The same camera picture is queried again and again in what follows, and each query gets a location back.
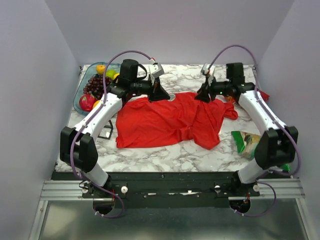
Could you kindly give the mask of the white round brooch badge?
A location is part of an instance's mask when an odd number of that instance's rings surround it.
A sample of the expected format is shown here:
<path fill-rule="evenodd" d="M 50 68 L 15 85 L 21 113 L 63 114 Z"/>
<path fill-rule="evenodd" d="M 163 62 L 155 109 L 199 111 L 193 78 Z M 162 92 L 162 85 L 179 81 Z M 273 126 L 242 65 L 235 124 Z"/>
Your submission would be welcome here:
<path fill-rule="evenodd" d="M 169 102 L 172 102 L 172 101 L 175 100 L 175 98 L 176 98 L 176 95 L 175 95 L 175 94 L 170 94 L 168 101 L 169 101 Z"/>

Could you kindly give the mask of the red t-shirt garment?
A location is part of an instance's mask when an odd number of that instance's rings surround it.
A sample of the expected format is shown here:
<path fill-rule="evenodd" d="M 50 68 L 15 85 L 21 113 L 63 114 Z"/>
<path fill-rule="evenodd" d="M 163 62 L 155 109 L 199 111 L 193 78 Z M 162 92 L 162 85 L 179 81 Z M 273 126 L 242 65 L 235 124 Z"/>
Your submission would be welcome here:
<path fill-rule="evenodd" d="M 211 150 L 220 143 L 224 119 L 236 120 L 238 113 L 231 102 L 205 103 L 195 96 L 182 92 L 172 101 L 150 103 L 142 97 L 128 102 L 116 118 L 117 148 L 157 148 L 193 140 Z"/>

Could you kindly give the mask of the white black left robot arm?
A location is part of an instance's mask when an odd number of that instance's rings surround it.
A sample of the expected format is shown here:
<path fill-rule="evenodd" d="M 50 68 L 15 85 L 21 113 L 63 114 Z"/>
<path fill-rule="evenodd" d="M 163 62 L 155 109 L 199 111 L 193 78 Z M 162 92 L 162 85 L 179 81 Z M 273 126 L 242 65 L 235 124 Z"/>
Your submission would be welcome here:
<path fill-rule="evenodd" d="M 64 127 L 60 133 L 60 160 L 71 166 L 75 175 L 94 183 L 93 191 L 101 198 L 111 191 L 109 175 L 98 163 L 95 145 L 103 128 L 132 97 L 147 95 L 150 102 L 170 99 L 161 86 L 161 64 L 151 58 L 145 77 L 138 77 L 139 67 L 136 60 L 123 60 L 119 75 L 107 86 L 98 105 L 81 122 Z"/>

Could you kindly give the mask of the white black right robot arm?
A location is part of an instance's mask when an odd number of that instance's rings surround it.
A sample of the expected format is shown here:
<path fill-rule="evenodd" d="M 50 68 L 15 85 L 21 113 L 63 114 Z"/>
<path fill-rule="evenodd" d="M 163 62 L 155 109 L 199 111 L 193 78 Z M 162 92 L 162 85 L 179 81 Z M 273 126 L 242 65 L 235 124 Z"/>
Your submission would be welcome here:
<path fill-rule="evenodd" d="M 214 68 L 204 64 L 201 74 L 205 82 L 196 92 L 196 100 L 205 103 L 216 96 L 232 97 L 251 117 L 261 138 L 254 151 L 254 159 L 235 173 L 230 183 L 230 191 L 241 196 L 248 190 L 248 184 L 254 183 L 268 171 L 293 162 L 297 154 L 298 130 L 287 126 L 268 107 L 253 82 L 246 82 L 244 67 L 240 62 L 226 65 L 226 80 L 217 81 Z"/>

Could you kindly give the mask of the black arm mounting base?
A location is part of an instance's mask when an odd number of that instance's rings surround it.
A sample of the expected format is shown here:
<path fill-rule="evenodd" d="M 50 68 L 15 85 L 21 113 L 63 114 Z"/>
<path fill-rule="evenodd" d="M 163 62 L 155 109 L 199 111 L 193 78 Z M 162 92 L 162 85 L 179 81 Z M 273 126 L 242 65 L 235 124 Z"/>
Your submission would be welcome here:
<path fill-rule="evenodd" d="M 55 172 L 51 181 L 76 181 L 71 173 Z M 233 172 L 113 172 L 104 192 L 88 181 L 78 184 L 94 210 L 247 207 L 258 197 L 255 183 L 234 184 Z"/>

